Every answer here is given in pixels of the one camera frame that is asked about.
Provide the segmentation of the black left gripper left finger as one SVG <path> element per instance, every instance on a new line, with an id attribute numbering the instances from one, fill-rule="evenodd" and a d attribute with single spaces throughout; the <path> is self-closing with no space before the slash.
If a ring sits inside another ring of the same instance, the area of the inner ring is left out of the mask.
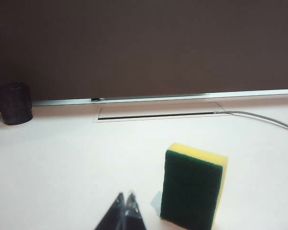
<path id="1" fill-rule="evenodd" d="M 123 193 L 119 193 L 106 214 L 95 227 L 95 230 L 123 230 L 125 225 L 124 212 L 124 195 Z"/>

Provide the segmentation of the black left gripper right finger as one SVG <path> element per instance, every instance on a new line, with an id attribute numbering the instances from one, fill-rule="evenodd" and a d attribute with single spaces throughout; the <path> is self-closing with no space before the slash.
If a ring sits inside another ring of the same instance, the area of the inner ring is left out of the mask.
<path id="1" fill-rule="evenodd" d="M 134 193 L 130 193 L 127 198 L 124 216 L 126 230 L 146 230 Z"/>

